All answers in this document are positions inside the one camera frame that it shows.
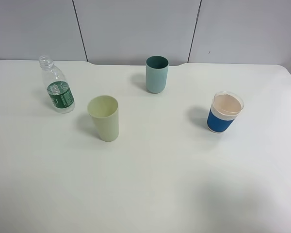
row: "plastic water bottle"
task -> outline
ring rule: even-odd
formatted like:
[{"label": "plastic water bottle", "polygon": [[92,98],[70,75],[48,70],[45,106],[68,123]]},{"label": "plastic water bottle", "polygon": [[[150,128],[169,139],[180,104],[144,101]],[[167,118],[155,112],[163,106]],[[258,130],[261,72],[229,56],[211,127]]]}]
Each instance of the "plastic water bottle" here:
[{"label": "plastic water bottle", "polygon": [[64,74],[54,65],[50,56],[39,57],[45,88],[59,113],[69,113],[74,109],[74,99]]}]

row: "white wall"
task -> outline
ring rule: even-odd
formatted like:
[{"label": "white wall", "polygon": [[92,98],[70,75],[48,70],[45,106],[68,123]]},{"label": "white wall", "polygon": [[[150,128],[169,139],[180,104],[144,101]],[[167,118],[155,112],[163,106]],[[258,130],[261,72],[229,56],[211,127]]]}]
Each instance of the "white wall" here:
[{"label": "white wall", "polygon": [[290,60],[291,0],[202,1],[190,62],[286,64]]},{"label": "white wall", "polygon": [[188,61],[199,0],[75,0],[88,61],[144,65],[152,55]]},{"label": "white wall", "polygon": [[0,0],[0,59],[86,61],[71,0]]}]

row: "cup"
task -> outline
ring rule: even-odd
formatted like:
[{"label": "cup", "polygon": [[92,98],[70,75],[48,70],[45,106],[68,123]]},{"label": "cup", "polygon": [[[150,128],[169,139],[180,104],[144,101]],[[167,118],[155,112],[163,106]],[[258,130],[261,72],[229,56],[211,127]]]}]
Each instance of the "cup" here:
[{"label": "cup", "polygon": [[168,60],[161,56],[149,57],[146,60],[145,82],[149,92],[160,93],[165,89]]},{"label": "cup", "polygon": [[224,132],[243,109],[243,100],[234,93],[217,93],[211,104],[207,125],[214,133]]},{"label": "cup", "polygon": [[118,102],[111,96],[98,96],[87,106],[100,138],[111,142],[118,137]]}]

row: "white table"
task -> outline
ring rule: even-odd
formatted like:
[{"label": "white table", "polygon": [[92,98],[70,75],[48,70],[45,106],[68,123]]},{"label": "white table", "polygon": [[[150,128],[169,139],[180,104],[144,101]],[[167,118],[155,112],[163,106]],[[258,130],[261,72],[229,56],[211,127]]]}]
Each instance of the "white table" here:
[{"label": "white table", "polygon": [[[145,67],[56,62],[76,107],[56,113],[37,61],[0,61],[0,233],[291,233],[291,75],[281,66],[170,67],[160,94]],[[211,99],[242,114],[206,126]],[[119,102],[101,141],[86,106]]]}]

